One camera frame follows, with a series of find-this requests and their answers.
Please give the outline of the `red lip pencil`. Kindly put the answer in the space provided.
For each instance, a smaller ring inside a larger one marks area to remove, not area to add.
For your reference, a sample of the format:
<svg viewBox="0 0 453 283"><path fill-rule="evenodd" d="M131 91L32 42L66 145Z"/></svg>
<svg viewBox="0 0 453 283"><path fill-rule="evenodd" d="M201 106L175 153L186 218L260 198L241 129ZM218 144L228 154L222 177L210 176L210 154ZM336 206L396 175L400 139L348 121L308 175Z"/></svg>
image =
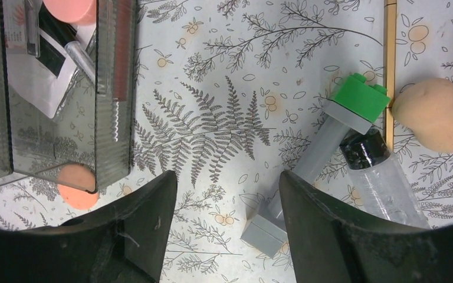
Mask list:
<svg viewBox="0 0 453 283"><path fill-rule="evenodd" d="M114 46L113 97L115 102L126 101L130 88L131 42L134 20L134 1L114 1L116 25Z"/></svg>

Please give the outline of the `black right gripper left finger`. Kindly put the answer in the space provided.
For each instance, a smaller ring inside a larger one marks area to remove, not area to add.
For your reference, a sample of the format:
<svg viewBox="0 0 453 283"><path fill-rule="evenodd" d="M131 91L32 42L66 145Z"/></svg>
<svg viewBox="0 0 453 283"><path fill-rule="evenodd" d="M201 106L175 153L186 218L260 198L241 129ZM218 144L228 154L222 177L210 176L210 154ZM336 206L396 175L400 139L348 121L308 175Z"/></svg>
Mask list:
<svg viewBox="0 0 453 283"><path fill-rule="evenodd" d="M177 188L168 170L60 226L0 229L0 282L158 282Z"/></svg>

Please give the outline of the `clear pink nail box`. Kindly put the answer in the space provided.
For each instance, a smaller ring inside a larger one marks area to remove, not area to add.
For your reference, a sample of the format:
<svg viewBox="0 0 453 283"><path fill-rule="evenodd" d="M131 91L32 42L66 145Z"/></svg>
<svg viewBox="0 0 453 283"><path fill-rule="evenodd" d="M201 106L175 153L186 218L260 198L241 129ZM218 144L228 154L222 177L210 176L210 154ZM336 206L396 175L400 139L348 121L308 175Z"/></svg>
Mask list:
<svg viewBox="0 0 453 283"><path fill-rule="evenodd" d="M10 54L40 57L38 6L32 0L4 0L4 34Z"/></svg>

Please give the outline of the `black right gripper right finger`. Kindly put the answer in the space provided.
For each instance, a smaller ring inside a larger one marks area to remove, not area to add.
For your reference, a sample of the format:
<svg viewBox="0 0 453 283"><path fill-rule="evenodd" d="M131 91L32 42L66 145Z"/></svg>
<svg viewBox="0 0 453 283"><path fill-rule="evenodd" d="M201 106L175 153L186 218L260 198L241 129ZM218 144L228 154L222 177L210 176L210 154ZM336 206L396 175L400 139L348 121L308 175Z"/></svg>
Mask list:
<svg viewBox="0 0 453 283"><path fill-rule="evenodd" d="M297 282L453 282L453 225L378 218L289 170L279 188Z"/></svg>

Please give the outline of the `white eyelash card packet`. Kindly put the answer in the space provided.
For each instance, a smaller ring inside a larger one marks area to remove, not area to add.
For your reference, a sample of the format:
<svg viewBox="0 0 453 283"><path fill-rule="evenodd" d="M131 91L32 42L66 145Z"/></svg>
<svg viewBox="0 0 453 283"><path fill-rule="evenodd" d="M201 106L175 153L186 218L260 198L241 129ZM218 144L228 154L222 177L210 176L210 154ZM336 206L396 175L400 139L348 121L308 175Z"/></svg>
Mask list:
<svg viewBox="0 0 453 283"><path fill-rule="evenodd" d="M94 41L96 23L81 26L59 21L43 1L35 2L38 6L40 57L6 51L8 82L22 98L53 119L60 111L73 79L82 73L64 47L71 41L78 41L88 53Z"/></svg>

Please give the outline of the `pink round sponge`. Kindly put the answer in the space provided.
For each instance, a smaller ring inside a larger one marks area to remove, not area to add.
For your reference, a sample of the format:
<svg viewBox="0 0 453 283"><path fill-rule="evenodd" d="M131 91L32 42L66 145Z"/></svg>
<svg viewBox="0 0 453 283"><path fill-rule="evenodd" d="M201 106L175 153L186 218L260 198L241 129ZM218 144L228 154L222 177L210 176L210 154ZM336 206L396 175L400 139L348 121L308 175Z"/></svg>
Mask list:
<svg viewBox="0 0 453 283"><path fill-rule="evenodd" d="M96 0L43 0L43 4L59 21L81 26L96 23Z"/></svg>

